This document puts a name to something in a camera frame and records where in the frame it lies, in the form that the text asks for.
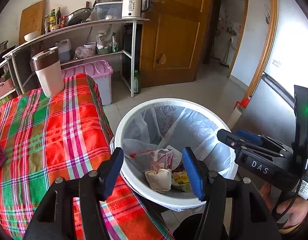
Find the person right hand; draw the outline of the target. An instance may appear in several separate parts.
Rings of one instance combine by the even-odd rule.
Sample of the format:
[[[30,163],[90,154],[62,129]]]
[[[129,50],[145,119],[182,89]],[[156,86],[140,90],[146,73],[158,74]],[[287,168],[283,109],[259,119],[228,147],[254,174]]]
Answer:
[[[271,185],[269,183],[264,183],[259,192],[268,209],[271,211],[274,207],[274,203],[273,198],[270,196],[270,190]],[[291,201],[292,199],[289,199],[278,205],[276,209],[277,213],[282,214]],[[302,233],[308,233],[308,200],[297,197],[293,205],[287,211],[287,214],[289,214],[290,217],[283,228],[279,230],[283,236],[293,236],[296,238],[296,235],[300,236]]]

